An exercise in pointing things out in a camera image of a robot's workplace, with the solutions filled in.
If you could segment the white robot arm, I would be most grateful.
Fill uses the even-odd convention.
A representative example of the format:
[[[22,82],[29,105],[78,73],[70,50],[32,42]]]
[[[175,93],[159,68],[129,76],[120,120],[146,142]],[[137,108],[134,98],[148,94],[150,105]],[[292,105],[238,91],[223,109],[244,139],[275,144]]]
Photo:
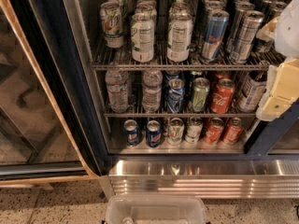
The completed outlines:
[[[272,121],[299,98],[299,0],[291,0],[281,15],[268,22],[256,37],[274,41],[276,52],[286,57],[278,67],[269,66],[266,92],[256,111],[258,119]]]

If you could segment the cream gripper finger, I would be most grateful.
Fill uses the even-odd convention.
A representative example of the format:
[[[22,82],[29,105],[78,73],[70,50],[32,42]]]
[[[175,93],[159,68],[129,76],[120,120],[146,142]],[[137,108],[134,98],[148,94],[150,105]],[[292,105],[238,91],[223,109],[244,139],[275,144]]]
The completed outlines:
[[[278,17],[275,17],[258,31],[256,37],[266,42],[274,41],[276,37],[277,24]]]
[[[299,98],[299,59],[287,58],[279,66],[270,65],[266,91],[262,96],[256,117],[273,121],[285,113]]]

